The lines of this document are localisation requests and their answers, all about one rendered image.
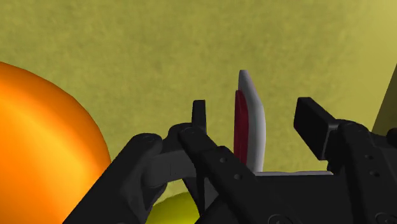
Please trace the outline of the orange round object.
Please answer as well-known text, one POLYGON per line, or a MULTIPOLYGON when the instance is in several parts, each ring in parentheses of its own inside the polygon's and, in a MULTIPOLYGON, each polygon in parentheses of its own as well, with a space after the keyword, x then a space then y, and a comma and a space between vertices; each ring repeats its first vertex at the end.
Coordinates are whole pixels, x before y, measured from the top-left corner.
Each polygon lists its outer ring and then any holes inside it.
POLYGON ((0 224, 62 224, 110 161, 74 97, 0 62, 0 224))

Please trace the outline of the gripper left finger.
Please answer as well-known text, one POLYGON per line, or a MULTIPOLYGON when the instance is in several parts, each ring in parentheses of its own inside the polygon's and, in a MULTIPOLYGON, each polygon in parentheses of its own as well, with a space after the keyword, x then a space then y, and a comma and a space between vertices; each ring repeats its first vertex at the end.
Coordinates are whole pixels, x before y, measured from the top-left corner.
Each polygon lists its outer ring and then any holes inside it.
POLYGON ((249 224, 246 191, 255 175, 205 133, 205 102, 165 139, 134 136, 62 224, 146 224, 167 183, 182 179, 200 217, 195 224, 249 224))

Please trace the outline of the white and red flat object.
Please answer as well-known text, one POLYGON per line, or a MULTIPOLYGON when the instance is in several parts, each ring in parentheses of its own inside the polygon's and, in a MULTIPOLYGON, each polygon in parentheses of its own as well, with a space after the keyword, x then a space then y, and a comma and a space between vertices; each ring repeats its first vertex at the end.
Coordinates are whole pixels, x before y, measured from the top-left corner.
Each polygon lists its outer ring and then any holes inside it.
POLYGON ((233 153, 253 172, 263 170, 266 121, 261 99, 247 70, 239 71, 235 91, 233 153))

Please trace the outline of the yellow round object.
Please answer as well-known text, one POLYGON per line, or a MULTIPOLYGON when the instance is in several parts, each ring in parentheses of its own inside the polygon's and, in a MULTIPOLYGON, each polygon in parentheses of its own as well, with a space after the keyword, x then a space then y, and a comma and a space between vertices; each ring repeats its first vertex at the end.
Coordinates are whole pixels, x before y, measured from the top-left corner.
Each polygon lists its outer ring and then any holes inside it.
POLYGON ((195 224, 197 207, 189 193, 180 193, 153 206, 146 224, 195 224))

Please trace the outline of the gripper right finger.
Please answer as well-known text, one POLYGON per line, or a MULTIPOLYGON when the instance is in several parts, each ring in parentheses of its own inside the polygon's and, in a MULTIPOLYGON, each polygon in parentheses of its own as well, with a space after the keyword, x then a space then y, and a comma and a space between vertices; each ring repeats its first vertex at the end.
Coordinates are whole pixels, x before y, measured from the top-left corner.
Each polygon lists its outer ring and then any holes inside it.
POLYGON ((327 170, 345 180, 354 224, 397 224, 397 129, 374 134, 334 118, 310 97, 298 98, 293 126, 327 170))

